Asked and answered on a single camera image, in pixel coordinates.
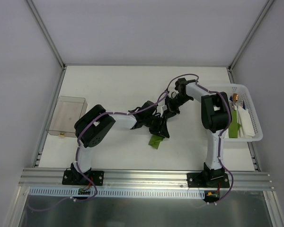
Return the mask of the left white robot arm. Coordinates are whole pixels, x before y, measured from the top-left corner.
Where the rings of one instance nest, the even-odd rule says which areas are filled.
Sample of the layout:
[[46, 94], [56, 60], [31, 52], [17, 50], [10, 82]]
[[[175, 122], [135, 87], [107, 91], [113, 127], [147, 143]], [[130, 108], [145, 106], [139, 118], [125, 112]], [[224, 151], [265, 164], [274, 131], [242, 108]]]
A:
[[143, 126], [159, 139], [169, 138], [168, 118], [174, 116], [167, 106], [145, 102], [128, 112], [112, 112], [102, 105], [96, 105], [74, 125], [77, 137], [75, 160], [71, 164], [71, 180], [85, 184], [92, 176], [91, 149], [97, 146], [112, 128], [135, 130]]

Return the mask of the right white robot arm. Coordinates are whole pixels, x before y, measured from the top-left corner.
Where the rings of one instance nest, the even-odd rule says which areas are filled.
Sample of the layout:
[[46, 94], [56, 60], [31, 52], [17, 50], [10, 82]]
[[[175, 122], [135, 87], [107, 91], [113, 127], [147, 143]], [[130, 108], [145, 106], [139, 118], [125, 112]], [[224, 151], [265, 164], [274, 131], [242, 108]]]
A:
[[231, 123], [231, 111], [224, 92], [210, 91], [198, 84], [197, 80], [179, 78], [175, 82], [175, 97], [166, 97], [166, 118], [180, 113], [179, 107], [189, 100], [201, 104], [201, 121], [207, 130], [207, 155], [204, 168], [198, 175], [187, 175], [189, 187], [229, 188], [226, 168], [222, 163], [223, 138]]

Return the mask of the green paper napkin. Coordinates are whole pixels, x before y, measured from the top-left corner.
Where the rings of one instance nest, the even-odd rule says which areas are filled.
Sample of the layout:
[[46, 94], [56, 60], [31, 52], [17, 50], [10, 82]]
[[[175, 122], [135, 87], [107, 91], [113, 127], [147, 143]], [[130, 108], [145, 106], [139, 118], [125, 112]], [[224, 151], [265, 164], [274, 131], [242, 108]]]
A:
[[150, 138], [150, 141], [148, 143], [149, 146], [151, 146], [154, 149], [158, 149], [160, 146], [160, 143], [164, 140], [165, 138], [159, 135], [152, 135]]

